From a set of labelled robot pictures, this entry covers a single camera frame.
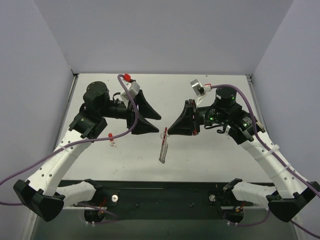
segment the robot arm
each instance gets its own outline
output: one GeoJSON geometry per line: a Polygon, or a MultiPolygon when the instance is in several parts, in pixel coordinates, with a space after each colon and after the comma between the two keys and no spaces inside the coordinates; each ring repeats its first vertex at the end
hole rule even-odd
{"type": "MultiPolygon", "coordinates": [[[[218,87],[214,103],[211,106],[198,107],[206,92],[212,88],[210,84],[202,86],[198,80],[192,81],[191,86],[197,94],[197,99],[185,101],[181,115],[169,128],[168,134],[195,136],[199,134],[201,125],[207,129],[222,127],[223,131],[217,130],[217,132],[232,137],[238,145],[251,154],[274,183],[274,186],[270,187],[235,179],[224,187],[224,191],[238,201],[269,207],[277,218],[289,222],[315,197],[315,193],[288,169],[304,181],[308,180],[301,176],[279,152],[279,146],[273,144],[262,124],[256,119],[253,122],[250,114],[242,110],[242,106],[236,102],[235,89],[218,87]],[[270,150],[258,141],[253,124],[256,126],[257,135],[270,150]],[[285,166],[273,153],[282,159],[285,166]]],[[[310,184],[317,191],[320,190],[317,182],[310,184]]]]}
{"type": "Polygon", "coordinates": [[[161,116],[148,104],[142,90],[135,80],[124,76],[128,82],[127,91],[121,93],[123,101],[110,99],[109,90],[103,82],[92,82],[83,95],[84,104],[69,126],[69,130],[55,149],[59,151],[48,158],[44,164],[26,181],[18,180],[13,189],[21,202],[46,222],[54,219],[64,207],[90,201],[94,196],[102,200],[108,196],[103,188],[91,179],[78,184],[58,187],[69,168],[106,128],[106,118],[126,119],[127,128],[135,122],[135,112],[128,93],[139,106],[137,124],[132,134],[158,133],[159,130],[145,118],[160,120],[161,116]]]}

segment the spring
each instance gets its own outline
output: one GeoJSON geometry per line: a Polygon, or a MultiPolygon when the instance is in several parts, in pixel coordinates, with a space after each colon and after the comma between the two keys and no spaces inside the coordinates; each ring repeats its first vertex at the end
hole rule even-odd
{"type": "Polygon", "coordinates": [[[168,143],[167,143],[167,139],[164,139],[161,145],[161,151],[160,151],[160,157],[159,157],[159,161],[162,164],[165,164],[166,162],[167,151],[168,151],[168,143]]]}

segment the white wall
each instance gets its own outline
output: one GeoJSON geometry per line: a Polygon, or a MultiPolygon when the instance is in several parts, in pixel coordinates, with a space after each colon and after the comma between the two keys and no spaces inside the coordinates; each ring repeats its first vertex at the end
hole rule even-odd
{"type": "MultiPolygon", "coordinates": [[[[1,0],[0,33],[2,180],[53,150],[73,75],[33,0],[1,0]]],[[[1,201],[19,201],[17,179],[0,187],[1,201]]],[[[27,208],[0,205],[0,212],[0,239],[20,239],[27,208]]]]}
{"type": "Polygon", "coordinates": [[[252,74],[293,0],[35,0],[75,73],[252,74]]]}
{"type": "MultiPolygon", "coordinates": [[[[320,1],[295,0],[253,74],[268,131],[310,181],[320,182],[320,1]]],[[[320,200],[302,211],[320,234],[320,200]]]]}

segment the white cable clip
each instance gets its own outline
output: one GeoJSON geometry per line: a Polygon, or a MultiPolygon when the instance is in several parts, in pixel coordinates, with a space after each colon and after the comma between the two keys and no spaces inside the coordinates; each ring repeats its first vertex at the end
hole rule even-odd
{"type": "Polygon", "coordinates": [[[274,177],[278,176],[279,174],[283,173],[285,170],[287,170],[287,168],[290,168],[291,164],[289,163],[287,166],[285,166],[284,168],[282,168],[280,171],[278,171],[276,174],[272,175],[270,177],[270,179],[272,180],[274,177]]]}
{"type": "Polygon", "coordinates": [[[260,159],[265,159],[266,157],[270,156],[272,153],[274,153],[275,151],[277,151],[279,148],[280,148],[280,147],[279,147],[277,144],[275,144],[275,145],[273,146],[273,148],[271,148],[269,151],[267,151],[267,152],[264,153],[264,154],[261,154],[260,156],[256,156],[254,159],[255,159],[256,161],[259,161],[260,159]]]}
{"type": "Polygon", "coordinates": [[[78,156],[74,155],[72,152],[70,152],[70,150],[68,149],[68,147],[65,147],[61,144],[58,145],[59,147],[61,147],[64,151],[67,151],[70,155],[74,156],[76,159],[78,158],[78,156]]]}

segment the red clip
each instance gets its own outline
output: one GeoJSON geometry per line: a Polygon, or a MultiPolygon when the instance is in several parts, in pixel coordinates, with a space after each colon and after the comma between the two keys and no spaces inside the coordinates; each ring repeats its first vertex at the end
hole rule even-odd
{"type": "Polygon", "coordinates": [[[125,74],[124,74],[123,79],[124,79],[125,81],[127,81],[128,83],[131,82],[131,76],[130,76],[128,73],[125,73],[125,74]]]}
{"type": "Polygon", "coordinates": [[[109,138],[112,138],[112,137],[113,137],[113,135],[112,135],[111,132],[108,134],[108,137],[109,137],[109,138]]]}

